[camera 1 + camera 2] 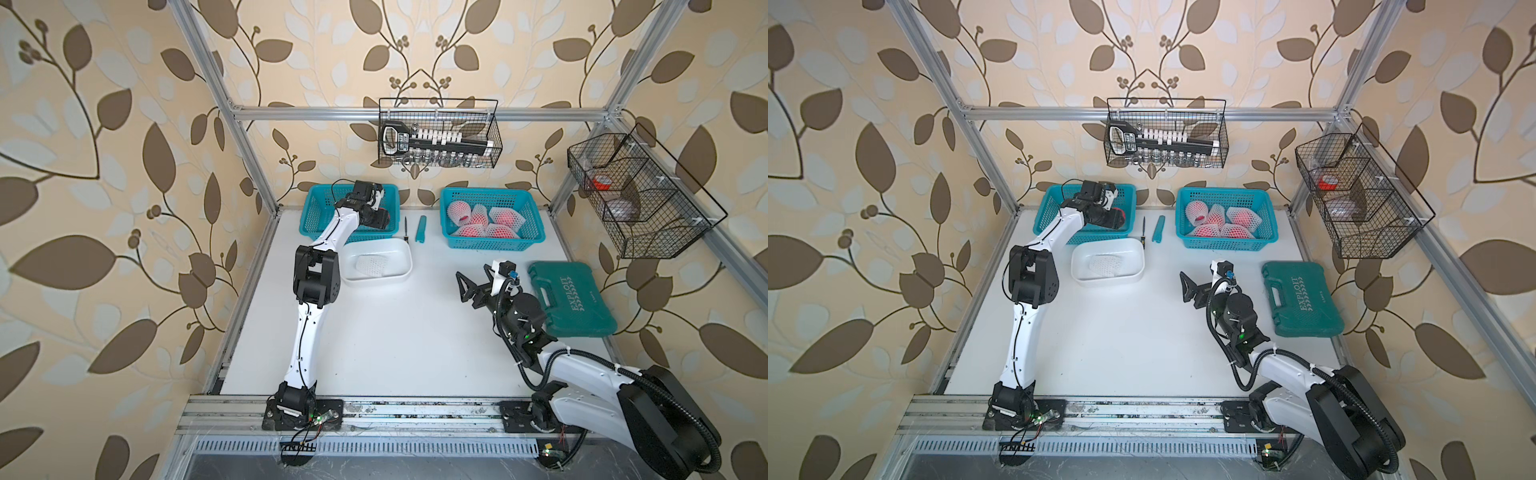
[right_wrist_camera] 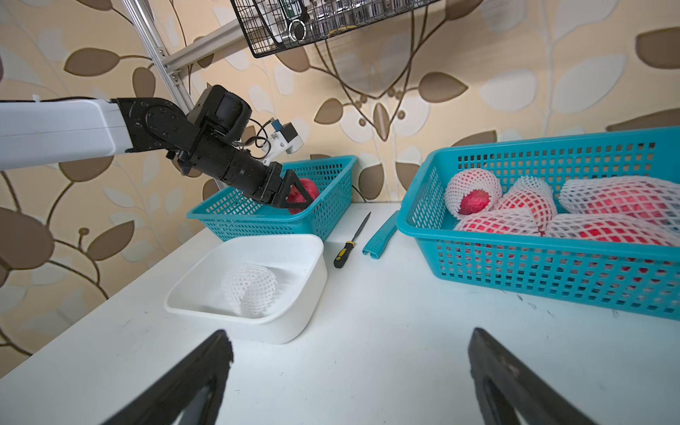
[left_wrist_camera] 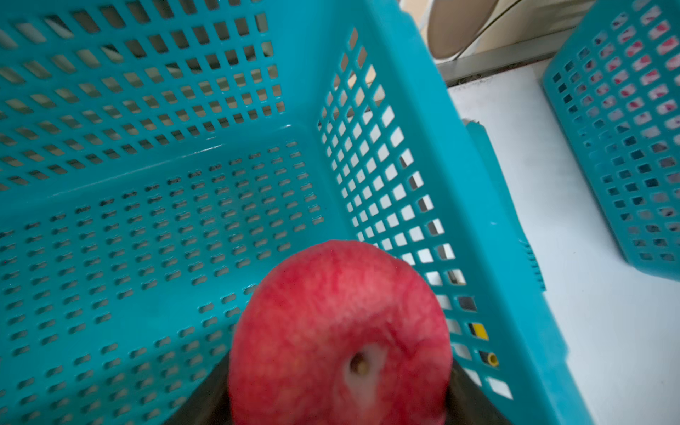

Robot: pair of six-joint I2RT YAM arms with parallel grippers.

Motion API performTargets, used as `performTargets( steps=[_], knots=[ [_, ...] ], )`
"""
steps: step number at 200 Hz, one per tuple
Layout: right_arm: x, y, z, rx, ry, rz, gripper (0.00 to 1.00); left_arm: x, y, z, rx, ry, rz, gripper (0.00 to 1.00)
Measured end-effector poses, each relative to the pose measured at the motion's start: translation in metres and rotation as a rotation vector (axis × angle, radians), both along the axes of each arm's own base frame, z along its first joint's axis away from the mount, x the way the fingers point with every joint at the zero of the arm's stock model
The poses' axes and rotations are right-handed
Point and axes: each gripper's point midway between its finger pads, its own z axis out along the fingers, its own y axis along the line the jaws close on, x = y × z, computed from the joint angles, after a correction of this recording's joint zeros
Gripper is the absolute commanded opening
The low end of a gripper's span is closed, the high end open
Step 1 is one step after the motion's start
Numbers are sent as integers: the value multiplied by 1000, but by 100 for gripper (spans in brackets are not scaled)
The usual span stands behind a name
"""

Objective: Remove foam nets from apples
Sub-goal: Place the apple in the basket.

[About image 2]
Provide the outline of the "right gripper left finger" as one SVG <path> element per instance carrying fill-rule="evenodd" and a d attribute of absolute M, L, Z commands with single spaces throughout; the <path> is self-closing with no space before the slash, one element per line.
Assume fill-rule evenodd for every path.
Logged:
<path fill-rule="evenodd" d="M 234 361 L 220 329 L 166 372 L 107 424 L 214 424 Z"/>

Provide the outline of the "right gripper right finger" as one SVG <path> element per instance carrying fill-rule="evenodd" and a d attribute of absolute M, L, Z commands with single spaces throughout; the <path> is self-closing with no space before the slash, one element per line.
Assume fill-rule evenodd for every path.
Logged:
<path fill-rule="evenodd" d="M 593 423 L 485 329 L 474 329 L 467 354 L 486 424 Z"/>

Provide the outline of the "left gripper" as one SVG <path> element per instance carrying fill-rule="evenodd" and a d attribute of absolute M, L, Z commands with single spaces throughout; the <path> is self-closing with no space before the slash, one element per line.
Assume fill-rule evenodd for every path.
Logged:
<path fill-rule="evenodd" d="M 287 170 L 281 177 L 280 165 L 267 166 L 248 151 L 212 136 L 200 137 L 189 151 L 177 150 L 176 157 L 182 173 L 196 168 L 260 204 L 307 209 L 315 200 L 294 171 Z"/>

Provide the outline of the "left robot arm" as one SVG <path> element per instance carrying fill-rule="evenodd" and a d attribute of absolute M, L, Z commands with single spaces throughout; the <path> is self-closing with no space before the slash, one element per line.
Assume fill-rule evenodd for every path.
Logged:
<path fill-rule="evenodd" d="M 1 168 L 31 168 L 124 153 L 165 150 L 187 175 L 200 171 L 258 204 L 304 210 L 315 200 L 276 158 L 302 145 L 295 127 L 273 120 L 271 134 L 243 138 L 251 106 L 220 85 L 188 113 L 157 97 L 64 98 L 1 104 Z M 249 146 L 262 141 L 261 158 Z"/>

